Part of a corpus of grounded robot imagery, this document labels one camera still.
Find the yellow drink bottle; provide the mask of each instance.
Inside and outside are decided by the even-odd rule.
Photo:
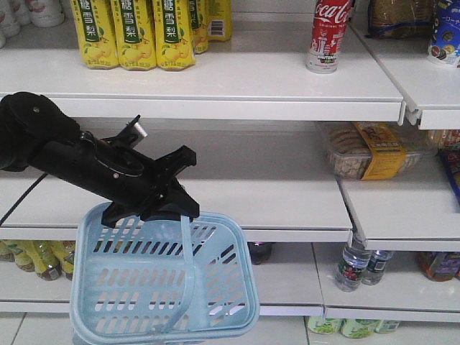
[[[157,64],[165,70],[183,70],[195,64],[188,0],[153,2]]]
[[[83,62],[93,69],[119,66],[110,0],[72,0]]]
[[[111,0],[120,65],[127,70],[157,66],[150,0]]]
[[[209,48],[206,0],[190,0],[190,18],[193,30],[193,50],[196,54],[201,54]]]
[[[208,38],[210,41],[227,41],[233,34],[231,0],[207,0]]]

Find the packaged bread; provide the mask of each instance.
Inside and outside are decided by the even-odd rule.
[[[431,35],[433,0],[370,0],[369,35],[405,38]]]
[[[389,154],[396,155],[396,158],[399,159],[398,161],[383,160],[384,165],[394,164],[392,167],[388,167],[388,170],[394,170],[393,174],[386,175],[386,178],[408,171],[417,164],[422,156],[436,153],[435,148],[428,141],[426,133],[419,131],[416,127],[411,125],[398,126],[396,123],[385,123],[384,125],[390,130],[391,135],[396,138],[397,143],[379,142],[378,145],[384,149],[384,153],[389,152]],[[320,122],[318,123],[318,128],[324,139],[328,161],[333,168],[334,174],[340,178],[356,180],[378,179],[365,178],[374,157],[369,148],[369,143],[364,140],[363,134],[357,129],[356,124],[337,121]],[[367,135],[372,136],[374,134],[372,130],[369,130]]]

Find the bottle label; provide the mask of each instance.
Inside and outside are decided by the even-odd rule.
[[[341,259],[339,262],[339,272],[347,279],[354,282],[361,279],[361,275],[364,271],[364,268],[357,268],[351,266],[344,259]]]
[[[382,272],[387,264],[386,260],[379,260],[372,257],[367,265],[367,270],[374,273]]]

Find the plastic water bottle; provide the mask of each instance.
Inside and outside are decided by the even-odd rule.
[[[342,251],[342,258],[337,265],[336,285],[342,291],[349,293],[358,288],[370,256],[371,251],[364,249],[361,239],[355,233],[351,246],[345,245]]]
[[[393,254],[392,250],[374,250],[363,274],[363,284],[377,284],[382,279],[387,262],[393,257]]]
[[[2,48],[6,43],[6,37],[5,35],[3,34],[3,31],[1,31],[1,28],[0,28],[0,48]]]

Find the coca-cola can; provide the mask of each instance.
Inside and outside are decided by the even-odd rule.
[[[352,0],[317,0],[307,68],[315,73],[332,73],[348,25]]]

